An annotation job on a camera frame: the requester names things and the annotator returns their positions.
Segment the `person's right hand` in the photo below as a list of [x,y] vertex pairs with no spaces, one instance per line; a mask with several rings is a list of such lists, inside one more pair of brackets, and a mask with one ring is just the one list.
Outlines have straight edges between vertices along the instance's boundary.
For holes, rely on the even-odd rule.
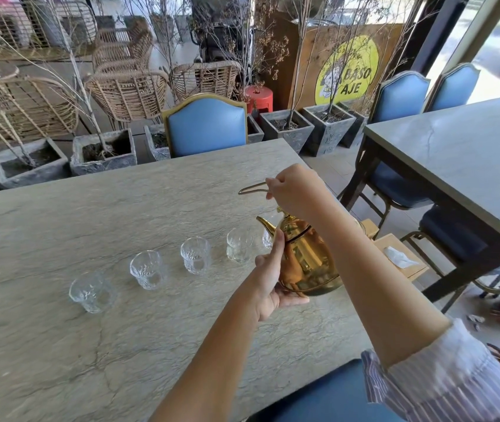
[[287,194],[275,200],[285,212],[309,222],[316,228],[336,224],[345,211],[318,174],[303,164],[283,169]]

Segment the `person's left hand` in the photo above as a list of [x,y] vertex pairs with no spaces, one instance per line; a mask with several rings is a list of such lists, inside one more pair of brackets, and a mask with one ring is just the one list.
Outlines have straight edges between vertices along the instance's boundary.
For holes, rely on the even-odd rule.
[[284,307],[308,304],[310,298],[295,292],[285,291],[279,285],[279,277],[269,277],[267,273],[268,254],[260,254],[255,258],[255,268],[244,280],[241,290],[243,297],[250,300],[258,322],[267,320],[272,313]]

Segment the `gold metal teapot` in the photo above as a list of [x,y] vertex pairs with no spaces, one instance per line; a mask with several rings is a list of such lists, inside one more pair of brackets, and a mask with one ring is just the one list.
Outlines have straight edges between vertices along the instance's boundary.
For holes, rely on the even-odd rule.
[[282,219],[277,226],[257,216],[257,221],[273,237],[279,229],[285,239],[280,270],[280,287],[300,296],[316,297],[343,286],[333,257],[324,240],[304,220],[277,207]]

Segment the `person's left forearm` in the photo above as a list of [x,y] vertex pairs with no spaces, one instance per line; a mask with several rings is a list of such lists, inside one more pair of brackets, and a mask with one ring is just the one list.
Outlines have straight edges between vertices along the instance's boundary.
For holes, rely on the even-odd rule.
[[258,326],[241,287],[148,422],[227,422]]

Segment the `person's right forearm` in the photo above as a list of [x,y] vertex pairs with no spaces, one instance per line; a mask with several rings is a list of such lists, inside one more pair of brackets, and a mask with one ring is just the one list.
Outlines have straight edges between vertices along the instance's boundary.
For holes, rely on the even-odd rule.
[[331,195],[300,217],[327,244],[384,368],[428,347],[451,327],[452,321],[393,266]]

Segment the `grey stone planter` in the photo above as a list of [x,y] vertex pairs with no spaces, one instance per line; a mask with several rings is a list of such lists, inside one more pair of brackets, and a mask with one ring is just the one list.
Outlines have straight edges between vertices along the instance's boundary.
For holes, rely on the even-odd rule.
[[0,188],[7,190],[71,177],[68,157],[51,138],[0,151]]
[[263,141],[283,139],[297,154],[300,154],[315,128],[297,110],[260,113],[259,120],[264,133]]
[[164,124],[145,125],[143,128],[151,160],[163,161],[171,159]]
[[356,139],[362,137],[363,128],[367,123],[368,116],[355,110],[350,104],[338,102],[337,105],[354,118],[352,126],[344,134],[338,145],[344,148],[352,148]]
[[301,153],[315,157],[333,152],[356,120],[342,107],[330,104],[303,107],[301,114],[314,126]]
[[138,164],[130,129],[82,135],[72,140],[70,170],[73,176],[100,173]]
[[251,114],[246,116],[248,132],[247,144],[259,143],[263,140],[264,132]]

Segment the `red plastic stool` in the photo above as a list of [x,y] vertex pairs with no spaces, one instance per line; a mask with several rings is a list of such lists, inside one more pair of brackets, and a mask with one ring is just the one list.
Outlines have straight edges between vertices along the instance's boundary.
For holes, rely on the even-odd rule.
[[263,85],[248,85],[244,90],[244,101],[247,114],[271,113],[274,111],[274,94],[271,89]]

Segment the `wooden tissue box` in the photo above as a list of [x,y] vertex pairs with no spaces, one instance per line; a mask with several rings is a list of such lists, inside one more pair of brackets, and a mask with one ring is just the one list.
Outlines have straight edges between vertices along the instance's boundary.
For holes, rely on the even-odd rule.
[[426,263],[393,234],[374,240],[374,244],[411,282],[429,270]]

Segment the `wooden sign with yellow circle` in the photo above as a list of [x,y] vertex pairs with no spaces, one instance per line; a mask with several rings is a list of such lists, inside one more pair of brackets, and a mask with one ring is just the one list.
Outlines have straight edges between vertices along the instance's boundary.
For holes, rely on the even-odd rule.
[[304,38],[295,21],[276,19],[275,35],[288,39],[289,54],[266,80],[275,110],[348,102],[371,96],[389,77],[389,62],[405,34],[402,20],[358,23],[354,14],[338,23],[311,20]]

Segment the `blue chair seat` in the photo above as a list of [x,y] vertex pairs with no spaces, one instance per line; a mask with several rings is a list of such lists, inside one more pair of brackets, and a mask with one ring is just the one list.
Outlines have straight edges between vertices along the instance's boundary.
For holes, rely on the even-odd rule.
[[352,360],[249,417],[246,422],[404,422],[367,401],[362,361]]

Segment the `black cart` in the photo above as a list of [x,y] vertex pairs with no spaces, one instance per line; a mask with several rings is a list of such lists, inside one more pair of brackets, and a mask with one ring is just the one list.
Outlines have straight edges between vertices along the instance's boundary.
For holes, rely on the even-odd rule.
[[197,62],[249,62],[250,0],[190,0],[190,37],[199,48]]

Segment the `grey stone-top table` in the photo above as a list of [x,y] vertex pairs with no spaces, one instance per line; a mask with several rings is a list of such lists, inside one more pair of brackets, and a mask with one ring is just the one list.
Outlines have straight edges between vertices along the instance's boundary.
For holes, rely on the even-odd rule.
[[437,205],[458,213],[487,248],[423,290],[436,302],[500,266],[500,98],[364,129],[363,150],[340,202],[351,210],[367,178],[384,162],[421,181]]

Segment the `striped shirt sleeve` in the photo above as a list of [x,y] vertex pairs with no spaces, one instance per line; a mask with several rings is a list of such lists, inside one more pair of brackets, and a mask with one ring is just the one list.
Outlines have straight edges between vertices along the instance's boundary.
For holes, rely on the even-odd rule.
[[460,319],[389,369],[373,350],[361,361],[367,401],[407,422],[500,422],[500,363]]

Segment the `blue chair with gold frame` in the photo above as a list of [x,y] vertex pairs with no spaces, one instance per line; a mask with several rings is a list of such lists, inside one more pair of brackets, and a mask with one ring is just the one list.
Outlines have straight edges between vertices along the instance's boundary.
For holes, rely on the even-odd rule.
[[440,74],[427,96],[422,113],[465,105],[476,87],[480,72],[472,63],[466,62]]
[[215,93],[198,93],[162,112],[171,158],[248,144],[244,102]]
[[[454,267],[458,267],[487,248],[485,241],[465,226],[456,216],[447,214],[439,206],[433,205],[422,216],[418,229],[401,237],[400,241],[407,242],[412,246],[423,261],[441,278],[445,275],[443,271],[415,242],[423,239],[428,240],[447,257]],[[485,298],[489,294],[493,297],[500,296],[500,267],[490,271],[487,276],[495,276],[495,281],[490,285],[483,283],[479,279],[473,281],[473,284],[482,290],[480,297]]]
[[[367,123],[373,124],[420,114],[429,89],[429,79],[415,71],[401,72],[380,83],[376,91]],[[360,197],[380,217],[381,226],[391,208],[401,211],[426,206],[431,203],[423,182],[419,179],[405,178],[380,162],[366,184],[374,195],[384,202],[385,211],[377,206],[363,193]]]

